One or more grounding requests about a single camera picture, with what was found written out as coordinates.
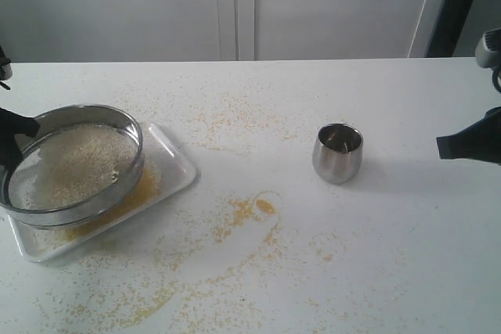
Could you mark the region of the stainless steel cup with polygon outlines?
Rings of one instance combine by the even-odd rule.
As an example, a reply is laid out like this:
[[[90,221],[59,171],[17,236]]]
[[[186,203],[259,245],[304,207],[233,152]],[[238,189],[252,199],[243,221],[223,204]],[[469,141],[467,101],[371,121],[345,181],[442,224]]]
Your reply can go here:
[[[327,124],[317,133],[312,166],[325,182],[342,185],[359,172],[363,146],[363,136],[355,127],[344,123]]]

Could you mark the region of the black vertical post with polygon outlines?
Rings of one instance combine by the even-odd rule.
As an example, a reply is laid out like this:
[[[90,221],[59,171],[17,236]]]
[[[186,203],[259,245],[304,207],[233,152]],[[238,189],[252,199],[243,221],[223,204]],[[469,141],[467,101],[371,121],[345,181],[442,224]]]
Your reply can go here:
[[[426,58],[452,57],[473,0],[443,0],[435,22]]]

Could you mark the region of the pale yellow grain pile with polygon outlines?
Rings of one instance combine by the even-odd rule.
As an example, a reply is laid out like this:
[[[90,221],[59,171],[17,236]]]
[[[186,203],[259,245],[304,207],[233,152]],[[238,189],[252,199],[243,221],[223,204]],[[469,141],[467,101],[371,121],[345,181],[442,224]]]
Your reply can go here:
[[[124,175],[136,149],[132,138],[112,127],[66,129],[18,166],[9,183],[11,204],[47,210],[94,196]]]

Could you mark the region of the round stainless steel sieve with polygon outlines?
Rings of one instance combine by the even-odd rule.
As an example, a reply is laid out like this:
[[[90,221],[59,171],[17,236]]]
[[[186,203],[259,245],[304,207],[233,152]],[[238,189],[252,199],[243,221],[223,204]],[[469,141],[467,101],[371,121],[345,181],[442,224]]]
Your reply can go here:
[[[23,224],[62,228],[104,214],[136,187],[144,163],[139,122],[112,106],[1,111],[1,207]]]

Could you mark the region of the white rectangular plastic tray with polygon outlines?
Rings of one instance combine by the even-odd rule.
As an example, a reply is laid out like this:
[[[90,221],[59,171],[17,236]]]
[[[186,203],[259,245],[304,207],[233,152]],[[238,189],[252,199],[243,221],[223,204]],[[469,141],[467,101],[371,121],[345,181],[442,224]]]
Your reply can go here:
[[[36,229],[10,218],[17,249],[25,260],[44,263],[165,201],[190,186],[194,164],[171,140],[169,132],[153,122],[143,126],[146,165],[133,193],[124,202],[88,223],[68,229]]]

